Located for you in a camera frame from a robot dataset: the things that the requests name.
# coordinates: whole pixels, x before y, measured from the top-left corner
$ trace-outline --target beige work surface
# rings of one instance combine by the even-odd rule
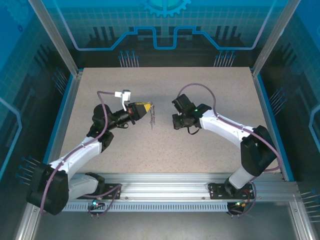
[[[92,125],[97,91],[131,91],[131,102],[153,102],[155,126],[148,113],[128,129],[112,130],[110,146],[79,172],[95,173],[231,173],[241,164],[240,149],[219,135],[201,129],[189,135],[174,130],[172,101],[186,84],[201,83],[216,96],[219,114],[247,126],[266,126],[248,67],[85,68],[72,109],[61,155],[77,146]],[[191,86],[184,93],[197,106],[212,106],[210,93]],[[112,112],[120,98],[104,95]]]

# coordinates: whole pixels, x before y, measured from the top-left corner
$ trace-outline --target enclosure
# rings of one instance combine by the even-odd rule
[[[317,0],[0,1],[0,238],[318,239],[318,9]],[[219,114],[265,126],[283,160],[254,180],[247,215],[226,214],[229,201],[207,188],[238,169],[240,149],[173,127],[172,101],[190,83],[212,89]],[[86,137],[97,91],[126,89],[131,102],[152,102],[155,125],[148,113],[113,130],[73,177],[120,183],[119,199],[98,219],[83,199],[41,215],[26,201],[34,168]],[[183,93],[212,106],[199,86]]]

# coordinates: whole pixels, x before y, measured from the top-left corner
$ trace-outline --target black mounting plate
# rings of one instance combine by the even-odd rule
[[[246,200],[248,199],[248,195],[244,192],[245,190],[248,190],[250,192],[250,199],[255,198],[253,187],[249,183],[247,183],[241,189],[239,189],[239,191],[235,193],[234,197],[230,197],[230,195],[226,192],[224,183],[209,183],[208,189],[211,200]]]
[[[113,189],[114,187],[116,187],[117,185],[119,185],[119,183],[105,183],[103,192],[106,193],[106,192],[110,191],[111,189]],[[112,200],[114,198],[116,192],[117,192],[117,190],[114,190],[110,194],[105,195],[102,199]],[[120,199],[120,194],[121,194],[121,187],[118,190],[117,196],[115,197],[116,200]],[[78,199],[91,199],[92,200],[93,198],[81,196],[81,197],[78,197]]]

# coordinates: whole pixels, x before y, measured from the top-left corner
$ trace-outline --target white bracket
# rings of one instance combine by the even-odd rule
[[[125,106],[125,102],[130,102],[131,91],[130,90],[123,90],[122,92],[115,91],[114,96],[116,98],[121,98],[122,107],[125,111],[127,111],[126,106]]]

